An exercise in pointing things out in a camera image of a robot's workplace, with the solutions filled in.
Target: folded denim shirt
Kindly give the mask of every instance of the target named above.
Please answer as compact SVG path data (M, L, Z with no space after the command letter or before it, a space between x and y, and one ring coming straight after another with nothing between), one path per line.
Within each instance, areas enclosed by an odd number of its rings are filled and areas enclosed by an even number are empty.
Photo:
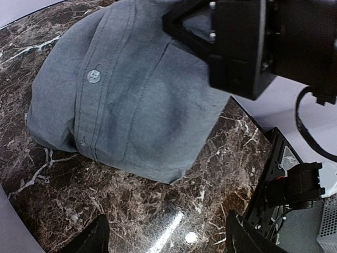
M32 138L154 181L182 178L230 95L163 32L162 15L179 2L121 0L73 25L33 82Z

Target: brown marble surface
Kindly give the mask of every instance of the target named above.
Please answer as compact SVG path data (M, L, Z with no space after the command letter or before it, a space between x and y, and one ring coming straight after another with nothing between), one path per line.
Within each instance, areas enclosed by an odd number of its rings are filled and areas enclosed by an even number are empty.
M31 83L48 53L71 25L112 2L67 1L0 30L0 182L47 252L99 213L110 223L111 253L223 252L226 214L245 212L271 147L234 100L174 186L44 149L26 131Z

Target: cloth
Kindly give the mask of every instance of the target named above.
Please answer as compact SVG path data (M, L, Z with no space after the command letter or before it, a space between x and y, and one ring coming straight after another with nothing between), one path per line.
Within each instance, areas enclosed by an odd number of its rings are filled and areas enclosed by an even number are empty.
M33 82L32 138L158 182L183 177L230 95L162 31L180 1L121 0L72 26Z

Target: snap button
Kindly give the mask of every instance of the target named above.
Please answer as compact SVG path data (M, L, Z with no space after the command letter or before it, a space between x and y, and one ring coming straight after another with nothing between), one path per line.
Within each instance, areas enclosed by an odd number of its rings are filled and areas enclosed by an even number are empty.
M101 73L97 70L89 71L87 79L90 83L97 83L101 79Z

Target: seam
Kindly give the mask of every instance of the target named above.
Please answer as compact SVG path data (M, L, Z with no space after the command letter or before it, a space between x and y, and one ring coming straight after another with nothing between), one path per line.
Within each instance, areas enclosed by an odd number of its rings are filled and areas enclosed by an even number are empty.
M128 16L126 26L128 26L128 24L129 24L129 22L130 22L130 19L131 19L131 5L130 5L130 4L129 4L129 13L130 13L130 15ZM126 29L124 30L124 33L123 33L123 35L121 36L121 39L118 41L117 46L116 46L116 48L115 48L115 50L114 50L114 52L113 52L113 55L115 55L117 49L119 48L119 46L120 46L122 40L123 40L124 37L125 37L125 34L126 34ZM115 71L115 69L116 69L117 62L118 62L118 59L119 59L120 57L121 57L121 54L119 54L119 56L118 56L117 59L116 59L116 64L115 64L115 66L113 67L113 69L112 69L112 71L111 71L111 74L110 74L110 77L109 77L109 80L108 80L107 84L105 83L106 85L108 85L108 84L111 82L112 75L113 75L113 73L114 73L114 71ZM113 57L109 60L108 68L107 68L107 70L106 70L106 75L107 75L107 73L109 72L109 69L110 69L110 67L111 67L111 65L112 65L112 60L113 60ZM101 104L102 92L103 92L103 87L101 88L100 100L99 100L99 102L98 102L99 105ZM98 125L101 126L101 124L102 124L102 119L101 119L101 123L100 123L100 124L97 123L98 112L99 112L99 110L97 110L97 115L96 115L96 120L95 120L96 123L95 123L94 133L95 133L95 131L96 131L96 129L97 129L97 126L98 126ZM96 138L95 143L94 143L93 146L92 146L92 142L94 141L94 136L95 136L95 134L92 135L92 139L91 139L91 149L94 150L93 155L94 155L94 157L95 157L96 160L97 160L96 145L97 145L97 142L98 142L98 136L99 136L99 133L100 133L100 129L98 130L97 138Z
M90 56L90 58L88 59L87 61L87 64L86 64L86 67L84 68L83 70L83 76L82 76L82 80L81 80L81 86L80 86L80 99L79 99L79 102L78 102L78 126L77 126L77 135L76 135L76 140L78 140L78 135L80 134L80 122L81 122L81 105L82 105L82 97L83 97L83 84L84 84L84 80L85 80L85 75L86 75L86 72L88 70L88 67L89 67L89 64L90 64L90 61L94 55L94 53L96 52L96 49L97 49L97 45L98 45L98 42L100 41L101 37L102 37L102 31L103 29L105 28L106 24L107 24L107 21L108 21L108 18L105 20L105 23L101 29L101 32L100 32L100 35L98 37L98 39L96 40L96 43L95 43L95 46L94 46L94 49L93 49L93 52Z
M157 69L159 63L161 62L164 54L166 53L166 50L168 48L170 44L170 41L167 42L166 46L165 46L165 49L163 51L163 53L161 54L161 56L159 57L159 59L157 60L155 66L153 67L152 71L148 74L148 76L146 77L146 84L142 87L142 91L141 91L141 95L140 95L140 98L138 100L138 103L137 103L137 106L136 106L136 109L135 109L135 112L133 113L133 116L132 116L132 120L131 120L131 126L130 126L130 129L128 131L128 134L127 134L127 139L126 139L126 147L125 147L125 151L124 151L124 154L123 154L123 158L122 158L122 161L125 160L125 156L126 156L126 153L128 151L128 146L129 146L129 143L130 143L130 138L131 138L131 133L132 133L132 130L133 130L133 125L134 125L134 121L135 121L135 118L136 118L136 114L137 112L139 111L140 109L140 105L141 103L143 102L143 99L144 99L144 93L145 91L147 90L148 88L148 82L150 80L150 77L153 75L154 71Z

